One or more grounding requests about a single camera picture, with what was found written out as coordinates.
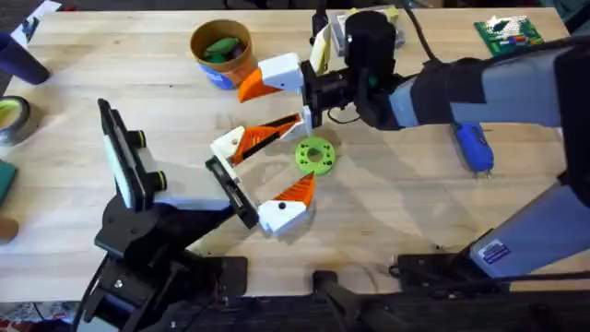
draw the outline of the green circuit board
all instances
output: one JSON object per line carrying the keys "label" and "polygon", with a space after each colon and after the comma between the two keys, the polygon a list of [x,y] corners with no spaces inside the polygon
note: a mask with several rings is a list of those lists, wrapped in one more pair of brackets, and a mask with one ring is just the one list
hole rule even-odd
{"label": "green circuit board", "polygon": [[525,16],[494,17],[485,22],[475,22],[474,26],[494,56],[544,42],[537,28]]}

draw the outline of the green gear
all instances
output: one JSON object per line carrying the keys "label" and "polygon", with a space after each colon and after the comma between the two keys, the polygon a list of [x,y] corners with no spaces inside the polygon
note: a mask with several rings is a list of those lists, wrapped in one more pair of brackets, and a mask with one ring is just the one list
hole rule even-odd
{"label": "green gear", "polygon": [[[310,151],[320,153],[321,159],[311,161]],[[315,172],[317,175],[324,175],[334,167],[336,152],[332,143],[320,137],[310,136],[303,139],[295,149],[295,162],[305,174]]]}

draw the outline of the black cable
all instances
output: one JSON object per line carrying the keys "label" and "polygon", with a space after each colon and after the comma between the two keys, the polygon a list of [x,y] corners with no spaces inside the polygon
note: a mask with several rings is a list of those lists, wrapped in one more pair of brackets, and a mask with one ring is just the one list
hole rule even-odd
{"label": "black cable", "polygon": [[43,315],[41,314],[41,310],[39,310],[39,307],[37,306],[37,303],[32,302],[33,304],[33,308],[35,308],[35,311],[37,312],[37,314],[39,315],[39,318],[44,321],[45,317],[43,317]]}
{"label": "black cable", "polygon": [[102,271],[102,268],[107,263],[107,257],[108,256],[105,255],[104,258],[102,258],[99,268],[96,269],[96,272],[94,272],[94,276],[92,276],[92,279],[90,279],[90,282],[88,283],[88,286],[86,287],[86,290],[84,290],[84,295],[82,295],[82,299],[80,300],[80,304],[78,305],[78,307],[76,309],[76,314],[74,315],[74,320],[72,321],[72,325],[70,327],[70,331],[72,331],[72,332],[77,332],[77,327],[80,325],[80,319],[82,319],[82,312],[84,311],[84,304],[86,304],[86,301],[89,298],[90,292],[94,288],[94,285],[96,284],[96,282],[99,278],[99,274]]}
{"label": "black cable", "polygon": [[346,125],[346,124],[351,124],[351,123],[353,123],[353,122],[355,122],[355,121],[358,121],[358,120],[360,119],[360,115],[359,115],[359,116],[357,116],[356,118],[354,118],[354,119],[352,119],[352,120],[348,120],[348,121],[340,121],[340,120],[336,119],[334,116],[332,116],[332,114],[331,114],[332,110],[334,110],[334,109],[329,109],[329,110],[328,110],[328,112],[327,112],[327,114],[328,114],[328,118],[329,118],[330,120],[334,121],[335,123],[339,124],[339,125]]}
{"label": "black cable", "polygon": [[434,53],[431,50],[431,47],[428,45],[428,42],[426,41],[426,38],[424,37],[424,32],[422,32],[422,27],[420,26],[418,19],[414,15],[412,8],[410,8],[410,6],[407,4],[406,0],[399,0],[399,3],[401,3],[402,7],[406,11],[406,14],[409,16],[409,19],[412,21],[412,24],[414,25],[414,29],[416,30],[416,33],[418,34],[418,39],[420,40],[420,44],[422,44],[422,48],[424,49],[424,52],[426,52],[426,55],[429,57],[429,59],[431,61],[433,61],[437,64],[441,64],[442,61],[438,57],[436,57],[436,55],[434,55]]}

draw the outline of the blue object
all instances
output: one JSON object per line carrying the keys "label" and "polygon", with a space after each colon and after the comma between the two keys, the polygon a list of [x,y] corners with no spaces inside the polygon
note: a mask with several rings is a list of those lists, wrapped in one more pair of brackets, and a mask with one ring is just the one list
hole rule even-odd
{"label": "blue object", "polygon": [[199,64],[201,69],[205,72],[205,75],[209,80],[220,89],[234,89],[235,86],[229,77],[218,73],[217,71],[209,68],[208,66]]}
{"label": "blue object", "polygon": [[480,124],[455,123],[454,135],[472,172],[489,172],[494,168],[494,154]]}
{"label": "blue object", "polygon": [[50,75],[47,68],[5,33],[0,33],[0,69],[33,85],[43,83]]}

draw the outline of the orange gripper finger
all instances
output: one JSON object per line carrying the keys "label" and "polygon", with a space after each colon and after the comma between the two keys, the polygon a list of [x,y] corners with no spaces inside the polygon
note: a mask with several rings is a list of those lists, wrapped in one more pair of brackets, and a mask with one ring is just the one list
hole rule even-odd
{"label": "orange gripper finger", "polygon": [[245,160],[253,148],[256,148],[259,144],[264,144],[258,149],[263,148],[266,144],[269,144],[275,139],[279,139],[283,136],[293,125],[298,123],[300,117],[297,114],[288,115],[276,121],[268,124],[262,124],[250,128],[246,128],[242,138],[240,139],[240,145],[236,148],[236,152],[230,157],[232,164],[237,165]]}
{"label": "orange gripper finger", "polygon": [[277,91],[280,89],[265,85],[262,80],[262,71],[258,68],[241,83],[238,89],[238,99],[240,102],[245,102]]}
{"label": "orange gripper finger", "polygon": [[282,192],[274,200],[303,202],[306,207],[312,203],[315,187],[315,173],[311,172],[303,176],[296,184]]}

